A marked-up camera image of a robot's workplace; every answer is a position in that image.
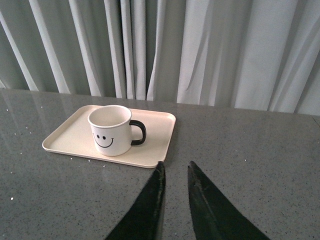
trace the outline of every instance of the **mug rim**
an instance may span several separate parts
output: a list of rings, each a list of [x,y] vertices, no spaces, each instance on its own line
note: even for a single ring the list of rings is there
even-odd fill
[[[98,110],[101,110],[101,109],[107,109],[107,108],[111,108],[111,107],[117,107],[117,108],[121,108],[121,109],[124,109],[126,112],[129,113],[129,117],[127,118],[127,120],[125,121],[122,121],[118,124],[115,124],[115,125],[111,125],[111,126],[101,126],[101,125],[97,125],[95,123],[93,123],[91,120],[90,120],[90,117],[92,116],[92,114],[95,112],[95,111],[98,111]],[[125,106],[122,106],[122,105],[105,105],[105,106],[101,106],[97,109],[95,109],[94,111],[92,111],[89,115],[88,115],[88,122],[91,126],[95,127],[95,128],[98,128],[98,129],[112,129],[112,128],[117,128],[117,127],[120,127],[124,124],[126,124],[127,122],[129,122],[132,118],[132,112],[129,108],[125,107]]]

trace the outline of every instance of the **curtain fold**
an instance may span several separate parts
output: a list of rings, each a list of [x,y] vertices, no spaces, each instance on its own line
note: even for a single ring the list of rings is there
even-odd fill
[[[2,0],[0,88],[320,116],[318,0]]]

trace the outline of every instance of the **tray rim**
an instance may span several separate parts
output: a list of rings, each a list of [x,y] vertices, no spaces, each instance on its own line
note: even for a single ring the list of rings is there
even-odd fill
[[[84,106],[78,108],[72,115],[70,115],[63,123],[61,123],[52,133],[50,133],[42,141],[43,149],[46,150],[47,152],[50,152],[50,153],[57,153],[57,154],[63,154],[63,155],[75,156],[75,157],[81,157],[81,158],[87,158],[87,159],[95,159],[95,160],[100,160],[100,161],[105,161],[105,162],[118,163],[118,164],[135,166],[135,167],[140,167],[140,168],[148,168],[148,169],[155,168],[157,166],[158,162],[165,161],[167,153],[168,153],[169,145],[171,142],[172,134],[173,134],[173,131],[174,131],[174,128],[176,125],[177,118],[170,112],[144,110],[144,109],[138,109],[138,108],[129,108],[129,109],[133,110],[133,111],[140,112],[140,113],[147,112],[147,113],[157,113],[157,114],[165,115],[165,117],[170,119],[170,121],[172,122],[172,124],[170,125],[169,139],[168,139],[168,142],[165,146],[163,159],[159,159],[157,161],[157,163],[155,163],[155,164],[140,165],[140,164],[129,163],[129,162],[124,162],[124,161],[117,161],[117,160],[113,160],[113,159],[99,158],[99,157],[94,157],[94,156],[86,156],[86,155],[82,155],[82,154],[70,153],[70,152],[65,152],[65,151],[50,148],[50,144],[52,144],[53,141],[56,140],[61,135],[61,133],[63,133],[66,129],[68,129],[68,127],[70,125],[72,125],[78,119],[78,117],[76,117],[77,115],[79,115],[79,117],[80,117],[84,112],[86,112],[92,108],[101,108],[101,107],[103,107],[103,105],[89,104],[89,105],[84,105]]]

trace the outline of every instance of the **smiley face eyes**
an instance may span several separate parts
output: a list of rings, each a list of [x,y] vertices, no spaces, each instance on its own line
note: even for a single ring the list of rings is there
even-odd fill
[[[96,136],[98,139],[100,138],[99,135]],[[105,136],[102,136],[103,140],[106,140],[106,137]]]

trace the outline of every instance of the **table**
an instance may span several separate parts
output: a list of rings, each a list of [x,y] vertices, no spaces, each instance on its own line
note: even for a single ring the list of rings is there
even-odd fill
[[[270,239],[320,239],[320,117],[0,89],[0,240],[104,239],[153,169],[46,152],[85,105],[168,112],[162,239],[194,240],[187,167],[196,164]]]

